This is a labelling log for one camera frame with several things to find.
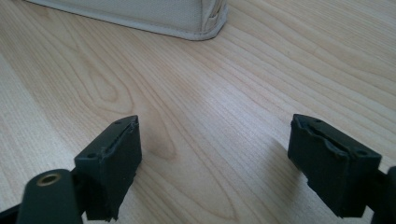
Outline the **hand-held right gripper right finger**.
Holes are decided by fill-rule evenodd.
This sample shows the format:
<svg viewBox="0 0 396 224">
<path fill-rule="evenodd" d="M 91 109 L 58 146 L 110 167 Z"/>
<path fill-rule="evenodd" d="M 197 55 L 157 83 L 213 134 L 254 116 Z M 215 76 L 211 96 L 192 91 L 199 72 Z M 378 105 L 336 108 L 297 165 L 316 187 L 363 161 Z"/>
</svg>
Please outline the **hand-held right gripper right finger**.
<svg viewBox="0 0 396 224">
<path fill-rule="evenodd" d="M 382 156 L 323 120 L 295 114 L 288 157 L 339 217 L 361 217 Z"/>
</svg>

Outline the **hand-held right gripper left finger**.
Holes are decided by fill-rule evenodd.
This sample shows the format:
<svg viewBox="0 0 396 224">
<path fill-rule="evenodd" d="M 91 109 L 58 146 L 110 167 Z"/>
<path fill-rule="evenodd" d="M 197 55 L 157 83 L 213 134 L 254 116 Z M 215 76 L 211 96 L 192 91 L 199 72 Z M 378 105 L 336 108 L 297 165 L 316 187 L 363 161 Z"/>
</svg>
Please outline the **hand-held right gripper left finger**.
<svg viewBox="0 0 396 224">
<path fill-rule="evenodd" d="M 138 116 L 112 122 L 75 157 L 88 220 L 118 219 L 142 161 Z"/>
</svg>

